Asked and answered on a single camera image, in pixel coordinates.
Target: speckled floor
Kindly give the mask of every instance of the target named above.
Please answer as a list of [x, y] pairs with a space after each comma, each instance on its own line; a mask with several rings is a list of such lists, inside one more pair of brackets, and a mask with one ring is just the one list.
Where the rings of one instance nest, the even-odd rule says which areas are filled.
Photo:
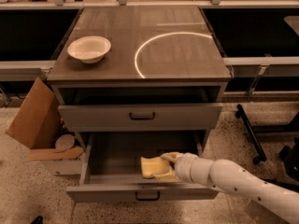
[[[252, 124], [287, 123], [299, 103], [244, 103]], [[18, 107], [0, 108], [0, 223], [31, 223], [43, 216], [45, 224], [60, 223], [285, 223], [262, 206], [242, 197], [219, 194], [208, 201], [77, 203], [65, 193], [78, 176], [54, 176], [38, 161], [27, 161], [28, 149], [5, 134]], [[224, 104], [217, 128], [211, 132], [204, 156], [229, 159], [260, 178], [293, 182], [284, 174], [278, 153], [293, 145], [293, 136], [261, 138], [267, 162], [252, 164], [256, 156], [236, 104]]]

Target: black handle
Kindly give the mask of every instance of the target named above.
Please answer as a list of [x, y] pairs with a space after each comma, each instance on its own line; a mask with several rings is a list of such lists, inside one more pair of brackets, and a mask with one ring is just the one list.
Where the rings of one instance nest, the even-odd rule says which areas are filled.
[[130, 113], [129, 117], [131, 120], [153, 120], [156, 118], [156, 113], [152, 112], [152, 113]]
[[135, 193], [135, 198], [140, 202], [158, 201], [160, 199], [160, 191], [157, 191], [157, 197], [155, 198], [138, 198], [138, 192]]

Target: bowl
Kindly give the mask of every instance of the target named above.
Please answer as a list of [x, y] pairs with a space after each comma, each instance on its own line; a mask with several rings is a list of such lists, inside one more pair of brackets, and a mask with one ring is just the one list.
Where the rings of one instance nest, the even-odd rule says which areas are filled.
[[84, 36], [72, 42], [68, 54], [83, 63], [97, 63], [111, 49], [111, 43], [102, 36]]

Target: drawer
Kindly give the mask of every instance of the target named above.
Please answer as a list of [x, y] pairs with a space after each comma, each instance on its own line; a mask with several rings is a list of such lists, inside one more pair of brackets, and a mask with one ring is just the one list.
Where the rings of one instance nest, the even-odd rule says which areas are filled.
[[221, 103], [59, 106], [72, 132], [213, 129], [221, 110]]
[[201, 135], [180, 132], [92, 133], [79, 186], [66, 192], [79, 203], [213, 199], [217, 193], [198, 184], [142, 177], [140, 157], [169, 151], [198, 154]]

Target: cabinet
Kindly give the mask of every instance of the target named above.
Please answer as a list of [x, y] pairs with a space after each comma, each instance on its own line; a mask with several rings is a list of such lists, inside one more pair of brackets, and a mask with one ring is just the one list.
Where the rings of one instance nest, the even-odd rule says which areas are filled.
[[[110, 40], [104, 60], [67, 56], [85, 35]], [[68, 194], [76, 202], [215, 197], [200, 185], [142, 178], [140, 157], [200, 154], [230, 78], [197, 6], [86, 7], [48, 79], [86, 150], [79, 186]]]

